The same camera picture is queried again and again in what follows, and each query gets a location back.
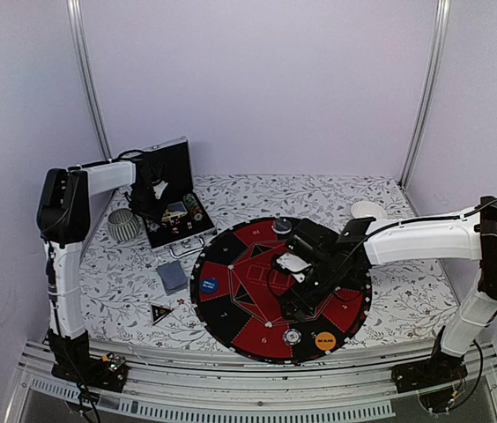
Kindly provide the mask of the clear dealer button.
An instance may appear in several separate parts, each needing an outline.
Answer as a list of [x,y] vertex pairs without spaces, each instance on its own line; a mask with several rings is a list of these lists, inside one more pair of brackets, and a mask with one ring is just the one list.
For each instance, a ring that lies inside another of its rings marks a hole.
[[274,219],[272,222],[272,230],[276,234],[289,234],[292,229],[292,222],[287,218]]

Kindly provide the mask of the orange big blind button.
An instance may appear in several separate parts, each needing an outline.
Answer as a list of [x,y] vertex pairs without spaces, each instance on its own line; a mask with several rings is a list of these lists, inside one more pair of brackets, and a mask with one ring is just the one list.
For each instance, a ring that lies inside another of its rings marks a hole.
[[336,337],[328,331],[320,332],[315,336],[315,346],[321,351],[331,351],[334,349],[336,344]]

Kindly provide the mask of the poker chip stack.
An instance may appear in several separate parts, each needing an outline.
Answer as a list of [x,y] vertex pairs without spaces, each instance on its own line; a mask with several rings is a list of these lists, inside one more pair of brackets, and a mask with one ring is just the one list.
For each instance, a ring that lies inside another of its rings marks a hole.
[[298,330],[289,328],[283,333],[282,340],[286,345],[294,346],[302,340],[302,335]]

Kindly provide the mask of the blue small blind button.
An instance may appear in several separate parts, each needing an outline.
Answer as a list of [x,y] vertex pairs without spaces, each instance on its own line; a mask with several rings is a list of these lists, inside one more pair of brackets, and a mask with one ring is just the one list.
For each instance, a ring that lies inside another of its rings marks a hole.
[[219,282],[215,278],[204,278],[199,283],[199,290],[204,294],[216,293],[219,289]]

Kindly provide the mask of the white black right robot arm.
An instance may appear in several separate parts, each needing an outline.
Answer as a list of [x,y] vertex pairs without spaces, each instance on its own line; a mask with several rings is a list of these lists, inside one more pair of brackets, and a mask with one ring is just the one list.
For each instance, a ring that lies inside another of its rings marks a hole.
[[326,234],[305,219],[287,239],[279,260],[295,274],[300,261],[304,279],[279,296],[282,313],[302,320],[315,306],[353,276],[374,267],[412,261],[438,261],[471,270],[458,310],[443,327],[437,353],[422,366],[422,376],[440,384],[456,370],[456,359],[497,316],[497,197],[481,197],[475,206],[440,215],[408,219],[350,219],[339,234]]

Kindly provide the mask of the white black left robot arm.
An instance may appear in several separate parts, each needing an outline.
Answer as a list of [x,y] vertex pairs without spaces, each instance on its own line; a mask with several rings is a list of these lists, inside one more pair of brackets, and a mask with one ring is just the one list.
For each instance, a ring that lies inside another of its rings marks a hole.
[[155,151],[131,150],[114,160],[48,170],[37,211],[37,226],[47,255],[49,336],[66,346],[86,341],[80,304],[79,265],[91,228],[90,198],[129,187],[135,219],[159,221],[166,209],[164,160]]

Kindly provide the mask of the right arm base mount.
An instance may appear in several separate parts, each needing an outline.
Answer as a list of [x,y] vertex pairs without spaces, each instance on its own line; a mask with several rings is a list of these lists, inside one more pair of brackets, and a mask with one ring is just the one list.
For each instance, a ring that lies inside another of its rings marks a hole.
[[463,358],[442,352],[433,352],[427,359],[395,365],[391,369],[391,380],[398,393],[420,391],[445,383],[449,385],[418,395],[420,405],[433,414],[450,410],[467,375]]

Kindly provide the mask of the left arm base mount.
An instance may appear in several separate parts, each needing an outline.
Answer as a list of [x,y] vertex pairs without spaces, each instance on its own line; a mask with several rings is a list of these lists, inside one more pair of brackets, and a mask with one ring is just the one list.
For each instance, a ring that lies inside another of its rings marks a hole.
[[88,388],[94,387],[121,393],[127,380],[129,368],[120,356],[109,353],[101,359],[89,352],[89,335],[85,330],[76,338],[61,337],[48,330],[48,344],[55,356],[51,374],[65,381]]

